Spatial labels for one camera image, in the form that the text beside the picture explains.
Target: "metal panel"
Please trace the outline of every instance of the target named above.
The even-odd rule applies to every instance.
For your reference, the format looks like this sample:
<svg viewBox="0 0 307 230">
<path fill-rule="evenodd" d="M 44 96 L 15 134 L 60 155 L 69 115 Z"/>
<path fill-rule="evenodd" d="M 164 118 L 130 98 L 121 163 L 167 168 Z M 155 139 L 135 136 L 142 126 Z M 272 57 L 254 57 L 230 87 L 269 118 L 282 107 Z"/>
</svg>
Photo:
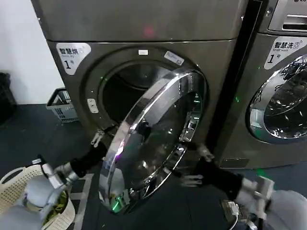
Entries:
<svg viewBox="0 0 307 230">
<path fill-rule="evenodd" d="M 33 0 L 51 41 L 236 38 L 247 0 Z"/>
<path fill-rule="evenodd" d="M 113 53 L 116 50 L 135 46 L 153 46 L 157 48 L 164 48 L 174 52 L 181 57 L 187 57 L 191 62 L 198 65 L 198 68 L 203 72 L 209 86 L 210 93 L 208 96 L 210 100 L 206 105 L 206 112 L 200 123 L 200 128 L 197 130 L 195 135 L 195 139 L 197 141 L 204 141 L 210 125 L 210 121 L 213 116 L 213 112 L 215 110 L 224 77 L 228 69 L 230 57 L 232 55 L 235 43 L 235 40 L 187 43 L 142 43 L 141 45 L 137 43 L 89 43 L 92 51 L 82 61 L 74 76 L 68 75 L 63 69 L 61 60 L 56 50 L 57 43 L 49 42 L 48 44 L 64 80 L 65 86 L 70 93 L 78 116 L 83 126 L 86 127 L 90 136 L 94 135 L 96 132 L 96 126 L 93 124 L 93 120 L 88 115 L 86 110 L 84 110 L 84 106 L 87 105 L 84 105 L 81 102 L 81 91 L 85 86 L 88 70 L 93 67 L 93 64 L 96 61 L 102 57 L 108 57 L 109 53 Z"/>
<path fill-rule="evenodd" d="M 294 18 L 296 20 L 298 20 L 299 18 L 304 18 L 304 16 L 307 17 L 306 2 L 301 0 L 279 0 L 273 13 L 273 17 L 269 25 L 269 30 L 286 30 L 285 28 L 283 28 L 283 25 L 285 23 L 289 23 L 289 15 L 291 15 L 291 18 Z"/>
<path fill-rule="evenodd" d="M 246 111 L 256 91 L 275 71 L 307 53 L 307 48 L 304 47 L 272 69 L 264 69 L 264 63 L 276 38 L 277 36 L 266 34 L 256 36 L 236 92 L 236 100 L 232 103 L 215 149 L 220 162 L 223 159 L 248 159 L 247 168 L 259 168 L 307 161 L 307 154 L 305 154 L 307 141 L 269 144 L 256 139 L 247 129 Z"/>
<path fill-rule="evenodd" d="M 289 20 L 288 15 L 304 16 L 306 12 L 307 4 L 303 0 L 269 0 L 259 32 L 270 35 L 306 35 L 305 30 L 283 29 L 283 24 Z"/>
</svg>

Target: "white label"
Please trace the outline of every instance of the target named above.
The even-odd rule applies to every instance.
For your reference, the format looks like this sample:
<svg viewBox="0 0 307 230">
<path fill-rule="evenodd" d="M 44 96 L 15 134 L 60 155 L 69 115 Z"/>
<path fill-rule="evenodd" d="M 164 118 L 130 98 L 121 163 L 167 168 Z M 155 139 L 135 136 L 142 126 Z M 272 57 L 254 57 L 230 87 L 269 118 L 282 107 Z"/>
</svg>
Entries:
<svg viewBox="0 0 307 230">
<path fill-rule="evenodd" d="M 148 55 L 147 49 L 139 49 L 139 55 Z"/>
<path fill-rule="evenodd" d="M 91 47 L 87 43 L 57 43 L 57 51 L 66 73 L 74 75 Z"/>
<path fill-rule="evenodd" d="M 182 57 L 179 57 L 178 55 L 167 51 L 164 55 L 164 57 L 174 63 L 176 63 L 177 65 L 181 66 L 184 62 L 184 59 Z"/>
<path fill-rule="evenodd" d="M 88 98 L 87 104 L 92 114 L 97 114 L 99 112 L 94 98 Z"/>
<path fill-rule="evenodd" d="M 307 44 L 306 37 L 278 37 L 275 39 L 267 60 L 265 69 L 272 69 L 277 63 Z"/>
</svg>

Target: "washing machine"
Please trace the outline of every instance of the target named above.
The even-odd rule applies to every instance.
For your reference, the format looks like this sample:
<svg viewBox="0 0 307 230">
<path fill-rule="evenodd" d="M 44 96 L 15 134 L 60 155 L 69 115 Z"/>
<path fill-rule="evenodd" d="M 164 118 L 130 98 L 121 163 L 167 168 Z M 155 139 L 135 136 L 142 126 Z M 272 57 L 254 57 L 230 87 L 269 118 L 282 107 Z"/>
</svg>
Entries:
<svg viewBox="0 0 307 230">
<path fill-rule="evenodd" d="M 127 212 L 177 167 L 182 142 L 205 140 L 247 1 L 32 2 L 79 120 L 109 148 L 100 198 Z"/>
<path fill-rule="evenodd" d="M 226 168 L 307 161 L 307 3 L 270 0 L 214 153 Z"/>
</svg>

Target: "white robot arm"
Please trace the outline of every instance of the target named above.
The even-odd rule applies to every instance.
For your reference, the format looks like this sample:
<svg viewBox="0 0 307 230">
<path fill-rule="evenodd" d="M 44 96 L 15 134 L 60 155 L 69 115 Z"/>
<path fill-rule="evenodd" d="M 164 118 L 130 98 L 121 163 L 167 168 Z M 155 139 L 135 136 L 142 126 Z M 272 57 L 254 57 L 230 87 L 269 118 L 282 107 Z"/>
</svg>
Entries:
<svg viewBox="0 0 307 230">
<path fill-rule="evenodd" d="M 274 191 L 274 181 L 264 177 L 252 182 L 218 168 L 204 145 L 189 144 L 188 147 L 197 150 L 201 159 L 193 175 L 181 177 L 185 186 L 212 184 L 221 189 L 259 218 L 258 230 L 263 229 L 263 223 L 271 230 L 307 229 L 307 199 L 304 196 L 294 191 Z"/>
<path fill-rule="evenodd" d="M 61 192 L 86 171 L 102 160 L 106 148 L 100 142 L 100 136 L 92 141 L 91 150 L 81 159 L 72 160 L 55 170 L 48 164 L 43 165 L 46 177 L 32 179 L 23 196 L 6 213 L 0 216 L 3 229 L 40 230 L 43 222 L 56 203 Z M 212 184 L 224 191 L 229 199 L 235 200 L 248 208 L 259 218 L 258 230 L 262 230 L 263 222 L 272 230 L 305 230 L 307 228 L 307 199 L 293 191 L 274 191 L 274 182 L 264 177 L 256 181 L 222 170 L 213 162 L 213 155 L 203 145 L 184 143 L 188 148 L 197 150 L 201 158 L 190 176 L 180 177 L 185 186 L 203 186 Z M 30 202 L 41 207 L 40 212 L 27 208 Z"/>
</svg>

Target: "open door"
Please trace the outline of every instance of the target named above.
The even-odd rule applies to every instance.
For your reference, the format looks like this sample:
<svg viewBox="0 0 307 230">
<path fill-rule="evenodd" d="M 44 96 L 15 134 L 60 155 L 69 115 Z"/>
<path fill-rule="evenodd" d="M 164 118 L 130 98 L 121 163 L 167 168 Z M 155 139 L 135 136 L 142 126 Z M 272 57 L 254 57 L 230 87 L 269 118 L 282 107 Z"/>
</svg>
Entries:
<svg viewBox="0 0 307 230">
<path fill-rule="evenodd" d="M 170 176 L 201 120 L 207 85 L 197 70 L 177 69 L 137 101 L 115 134 L 100 172 L 99 196 L 129 213 Z"/>
</svg>

